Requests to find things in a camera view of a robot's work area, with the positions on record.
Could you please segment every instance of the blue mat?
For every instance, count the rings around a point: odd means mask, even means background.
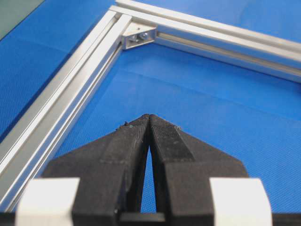
[[[301,42],[298,0],[143,2]],[[47,0],[0,42],[0,133],[110,4]],[[155,113],[241,159],[274,212],[301,212],[300,100],[300,84],[150,44],[122,53],[56,157]],[[143,212],[155,211],[151,178],[148,159]]]

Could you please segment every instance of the screw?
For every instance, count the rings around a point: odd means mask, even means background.
[[[142,40],[147,40],[149,37],[149,34],[147,32],[143,32],[139,34],[139,38],[141,38]]]
[[[128,38],[130,41],[133,41],[133,42],[139,42],[139,40],[138,40],[138,36],[135,34],[135,35],[133,35],[133,36],[131,36],[131,37],[129,37]]]

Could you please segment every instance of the blue surface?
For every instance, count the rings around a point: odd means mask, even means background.
[[[301,42],[299,0],[143,2]],[[0,133],[110,3],[47,0],[0,42]],[[262,179],[274,212],[301,212],[300,84],[154,44],[132,49],[122,53],[56,157],[143,113],[241,159],[250,176]],[[144,212],[155,210],[150,169],[148,160]]]

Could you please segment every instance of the dark green surface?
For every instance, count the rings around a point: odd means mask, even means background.
[[[44,0],[0,0],[0,40]]]

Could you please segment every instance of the white block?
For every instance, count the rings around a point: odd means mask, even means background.
[[[257,178],[210,178],[214,226],[272,226],[268,196]]]
[[[16,211],[17,226],[72,226],[79,178],[38,178],[27,185]]]

